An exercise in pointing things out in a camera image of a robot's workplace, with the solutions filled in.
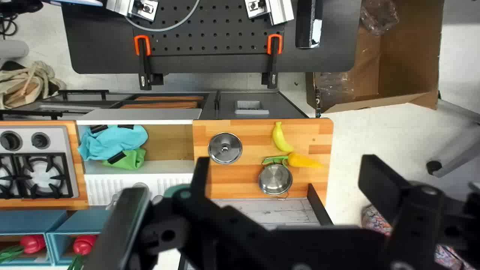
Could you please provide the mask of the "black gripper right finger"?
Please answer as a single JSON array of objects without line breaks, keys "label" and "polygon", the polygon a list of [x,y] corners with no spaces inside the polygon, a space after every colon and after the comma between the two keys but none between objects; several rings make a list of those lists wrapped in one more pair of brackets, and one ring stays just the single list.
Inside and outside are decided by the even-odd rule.
[{"label": "black gripper right finger", "polygon": [[414,186],[377,154],[362,157],[359,189],[392,225],[411,219]]}]

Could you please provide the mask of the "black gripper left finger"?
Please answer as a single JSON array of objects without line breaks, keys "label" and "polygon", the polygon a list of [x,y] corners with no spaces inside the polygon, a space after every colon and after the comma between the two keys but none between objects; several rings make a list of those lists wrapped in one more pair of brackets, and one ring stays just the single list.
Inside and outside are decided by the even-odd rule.
[{"label": "black gripper left finger", "polygon": [[141,270],[137,235],[150,204],[147,187],[126,187],[84,262],[84,270]]}]

